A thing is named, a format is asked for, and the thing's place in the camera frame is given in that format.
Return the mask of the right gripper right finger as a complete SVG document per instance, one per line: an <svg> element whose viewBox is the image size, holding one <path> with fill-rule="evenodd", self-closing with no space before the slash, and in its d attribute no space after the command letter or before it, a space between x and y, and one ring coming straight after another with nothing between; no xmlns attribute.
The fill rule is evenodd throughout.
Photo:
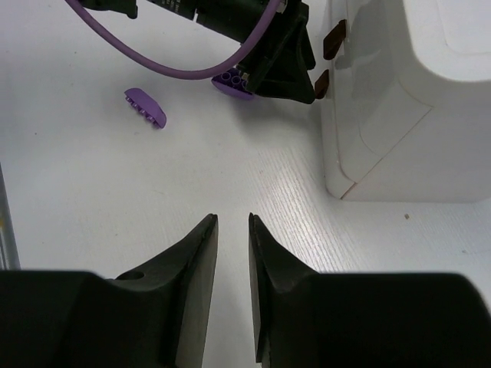
<svg viewBox="0 0 491 368"><path fill-rule="evenodd" d="M320 273L249 216L263 367L488 367L490 313L456 273Z"/></svg>

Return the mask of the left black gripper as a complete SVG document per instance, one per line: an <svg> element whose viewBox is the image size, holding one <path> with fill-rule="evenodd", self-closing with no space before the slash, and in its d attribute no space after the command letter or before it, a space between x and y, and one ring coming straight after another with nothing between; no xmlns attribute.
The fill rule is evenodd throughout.
<svg viewBox="0 0 491 368"><path fill-rule="evenodd" d="M77 15L120 53L158 74L179 80L203 80L237 67L261 97L312 104L315 92L308 72L315 57L306 24L308 6L301 1L156 1L156 6L239 42L239 49L215 67L182 71L144 57L111 34L90 14L116 12L135 19L135 1L78 1Z"/></svg>

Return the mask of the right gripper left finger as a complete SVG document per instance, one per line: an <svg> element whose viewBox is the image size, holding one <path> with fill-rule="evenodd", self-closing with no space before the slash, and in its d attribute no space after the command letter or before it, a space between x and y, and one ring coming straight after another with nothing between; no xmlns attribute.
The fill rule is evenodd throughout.
<svg viewBox="0 0 491 368"><path fill-rule="evenodd" d="M1 273L3 367L200 367L218 218L114 279L87 271Z"/></svg>

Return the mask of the purple rectangular lego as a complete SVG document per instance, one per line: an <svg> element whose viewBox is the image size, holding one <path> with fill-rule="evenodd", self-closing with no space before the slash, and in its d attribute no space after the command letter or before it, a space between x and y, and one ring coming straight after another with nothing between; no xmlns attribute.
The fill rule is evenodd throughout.
<svg viewBox="0 0 491 368"><path fill-rule="evenodd" d="M246 90L246 80L242 78L240 71L236 68L231 68L216 75L211 82L215 88L230 97L241 100L252 100L254 98L254 94Z"/></svg>

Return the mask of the white drawer cabinet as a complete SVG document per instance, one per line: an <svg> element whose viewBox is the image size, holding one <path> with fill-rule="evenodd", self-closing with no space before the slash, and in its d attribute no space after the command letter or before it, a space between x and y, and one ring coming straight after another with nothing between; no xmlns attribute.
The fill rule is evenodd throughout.
<svg viewBox="0 0 491 368"><path fill-rule="evenodd" d="M490 197L490 3L329 1L325 185L355 202Z"/></svg>

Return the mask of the purple rounded lego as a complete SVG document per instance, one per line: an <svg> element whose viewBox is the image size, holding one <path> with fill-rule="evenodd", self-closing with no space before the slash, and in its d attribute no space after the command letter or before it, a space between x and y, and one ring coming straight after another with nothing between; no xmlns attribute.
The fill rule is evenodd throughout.
<svg viewBox="0 0 491 368"><path fill-rule="evenodd" d="M124 95L126 102L149 123L152 123L158 129L163 129L166 126L166 114L160 105L145 91L134 87L126 90Z"/></svg>

